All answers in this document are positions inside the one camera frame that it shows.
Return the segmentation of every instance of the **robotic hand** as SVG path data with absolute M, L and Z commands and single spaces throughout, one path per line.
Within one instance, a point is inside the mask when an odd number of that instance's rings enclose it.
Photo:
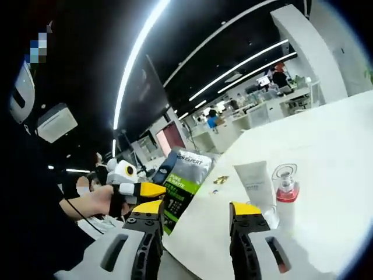
M 108 174 L 108 183 L 116 189 L 112 212 L 120 214 L 125 200 L 138 203 L 166 193 L 159 185 L 137 183 L 136 169 L 129 163 L 112 165 Z M 96 240 L 80 264 L 70 271 L 58 271 L 56 279 L 156 280 L 163 253 L 162 214 L 162 200 L 138 205 L 122 229 Z M 333 274 L 317 271 L 295 240 L 280 230 L 271 230 L 259 208 L 232 202 L 230 214 L 235 279 L 335 279 Z
M 114 187 L 110 215 L 121 215 L 123 202 L 139 204 L 122 229 L 101 236 L 84 253 L 83 260 L 70 271 L 58 271 L 56 279 L 157 279 L 163 253 L 162 200 L 166 188 L 138 183 L 136 167 L 111 159 L 107 165 L 107 184 Z
M 137 206 L 122 229 L 96 240 L 81 263 L 70 271 L 58 271 L 56 279 L 157 279 L 163 253 L 161 212 L 161 200 Z
M 335 279 L 308 262 L 307 252 L 289 235 L 270 229 L 261 210 L 230 204 L 230 255 L 235 279 Z
M 109 160 L 107 164 L 106 183 L 113 186 L 114 195 L 110 203 L 109 215 L 118 217 L 124 202 L 137 205 L 157 200 L 166 193 L 166 188 L 150 182 L 138 183 L 136 167 L 125 160 L 117 163 L 116 159 Z

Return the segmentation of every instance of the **computer screen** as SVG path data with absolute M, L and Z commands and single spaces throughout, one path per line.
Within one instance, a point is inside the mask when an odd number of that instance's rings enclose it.
M 150 58 L 147 55 L 138 58 L 124 92 L 118 130 L 125 131 L 132 143 L 167 111 L 167 107 L 166 92 Z M 120 144 L 126 149 L 125 141 Z
M 161 131 L 156 134 L 160 148 L 167 157 L 173 147 L 185 148 L 185 144 L 181 138 L 179 130 L 175 122 L 170 122 Z
M 265 75 L 264 77 L 261 77 L 257 79 L 256 81 L 259 83 L 260 86 L 265 86 L 270 83 L 268 75 Z

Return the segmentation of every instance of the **small yellow object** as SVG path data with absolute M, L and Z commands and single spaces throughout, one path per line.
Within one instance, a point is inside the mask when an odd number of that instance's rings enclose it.
M 248 205 L 241 202 L 232 202 L 234 207 L 234 212 L 236 215 L 252 215 L 261 214 L 261 210 L 253 205 Z
M 229 176 L 220 176 L 215 181 L 214 184 L 224 184 Z
M 166 188 L 161 185 L 156 185 L 150 182 L 141 183 L 140 196 L 142 197 L 158 197 L 165 193 Z
M 132 210 L 132 212 L 158 214 L 161 203 L 162 200 L 155 200 L 151 202 L 142 203 L 139 206 L 136 206 Z

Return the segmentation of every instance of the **spray bottle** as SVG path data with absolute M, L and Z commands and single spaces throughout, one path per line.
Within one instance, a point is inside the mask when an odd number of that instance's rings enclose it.
M 298 198 L 300 186 L 295 180 L 296 164 L 281 164 L 273 172 L 273 185 L 277 188 L 276 205 L 280 218 L 279 228 L 292 233 L 295 225 L 295 201 Z

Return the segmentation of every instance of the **small white robot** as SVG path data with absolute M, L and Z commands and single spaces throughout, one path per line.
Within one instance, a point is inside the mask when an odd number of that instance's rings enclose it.
M 114 188 L 114 195 L 111 200 L 109 213 L 117 216 L 125 201 L 130 205 L 137 205 L 158 199 L 166 193 L 166 188 L 150 182 L 138 183 L 137 169 L 126 160 L 117 163 L 116 159 L 110 159 L 107 163 L 106 183 Z

